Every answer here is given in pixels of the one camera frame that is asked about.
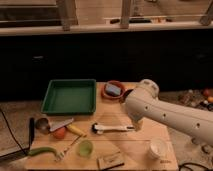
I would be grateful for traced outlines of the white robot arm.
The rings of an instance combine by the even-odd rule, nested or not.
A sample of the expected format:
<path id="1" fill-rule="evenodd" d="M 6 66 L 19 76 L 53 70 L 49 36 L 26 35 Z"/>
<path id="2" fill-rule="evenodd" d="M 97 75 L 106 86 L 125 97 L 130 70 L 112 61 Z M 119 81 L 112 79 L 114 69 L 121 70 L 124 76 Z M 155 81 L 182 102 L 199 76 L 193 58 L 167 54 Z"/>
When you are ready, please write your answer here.
<path id="1" fill-rule="evenodd" d="M 161 101 L 158 94 L 158 85 L 150 79 L 135 86 L 125 99 L 133 122 L 146 117 L 213 146 L 213 112 Z"/>

